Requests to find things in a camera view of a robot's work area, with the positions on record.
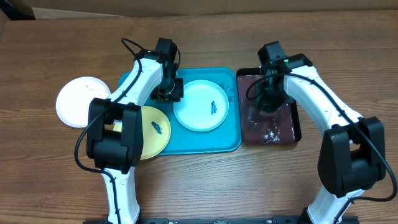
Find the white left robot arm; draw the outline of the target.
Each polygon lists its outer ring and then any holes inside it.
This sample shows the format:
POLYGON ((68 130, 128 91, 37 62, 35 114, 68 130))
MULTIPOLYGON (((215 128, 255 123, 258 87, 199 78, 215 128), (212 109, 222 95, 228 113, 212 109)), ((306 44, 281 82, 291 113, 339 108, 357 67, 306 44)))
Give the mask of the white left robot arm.
POLYGON ((105 99, 91 100, 88 124, 74 148, 77 166, 105 181, 109 215, 102 223, 140 222, 134 174, 144 146, 142 109, 148 99, 163 104, 183 98, 177 44, 159 38, 154 50, 140 47, 133 56, 133 69, 122 85, 105 99))

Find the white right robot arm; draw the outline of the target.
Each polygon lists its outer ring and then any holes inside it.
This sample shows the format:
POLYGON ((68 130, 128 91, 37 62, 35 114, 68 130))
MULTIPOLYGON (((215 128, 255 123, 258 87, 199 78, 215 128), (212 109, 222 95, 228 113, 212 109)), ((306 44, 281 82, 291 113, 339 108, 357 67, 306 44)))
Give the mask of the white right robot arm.
POLYGON ((288 56, 278 41, 257 52, 262 77, 246 92, 263 112, 296 101, 323 135, 318 158, 322 187, 315 200, 295 216, 297 223, 358 223, 344 217, 357 200, 388 202, 397 196, 397 179, 386 161, 384 126, 347 106, 320 78, 304 54, 288 56))

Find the white pink plate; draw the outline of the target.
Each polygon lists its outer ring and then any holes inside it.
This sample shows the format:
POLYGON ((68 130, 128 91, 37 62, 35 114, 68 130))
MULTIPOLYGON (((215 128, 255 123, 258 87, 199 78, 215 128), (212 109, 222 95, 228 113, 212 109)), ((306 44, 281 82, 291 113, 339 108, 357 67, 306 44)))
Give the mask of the white pink plate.
POLYGON ((85 128, 92 99, 106 99, 110 94, 108 86, 98 78, 76 78, 60 90, 55 104, 57 115, 68 126, 85 128))

